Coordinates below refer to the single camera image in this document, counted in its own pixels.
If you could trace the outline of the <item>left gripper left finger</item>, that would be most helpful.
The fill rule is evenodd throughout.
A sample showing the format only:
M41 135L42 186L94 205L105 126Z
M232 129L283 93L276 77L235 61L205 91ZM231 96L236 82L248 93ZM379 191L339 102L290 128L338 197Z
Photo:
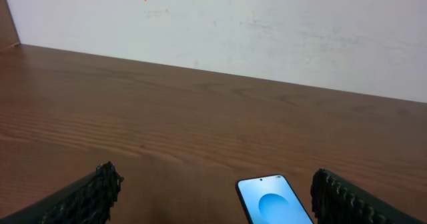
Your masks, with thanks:
M2 224L105 224L124 181L112 162L48 197L6 217Z

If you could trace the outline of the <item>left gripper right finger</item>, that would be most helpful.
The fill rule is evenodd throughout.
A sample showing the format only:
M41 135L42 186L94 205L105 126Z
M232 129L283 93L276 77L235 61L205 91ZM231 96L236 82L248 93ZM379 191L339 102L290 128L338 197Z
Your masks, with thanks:
M314 174L310 194L318 224L423 224L326 169Z

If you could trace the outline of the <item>blue Galaxy smartphone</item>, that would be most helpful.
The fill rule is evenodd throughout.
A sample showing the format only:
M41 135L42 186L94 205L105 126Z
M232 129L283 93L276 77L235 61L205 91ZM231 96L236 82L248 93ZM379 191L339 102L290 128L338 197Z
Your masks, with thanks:
M283 175L241 179L236 191L250 224L313 223Z

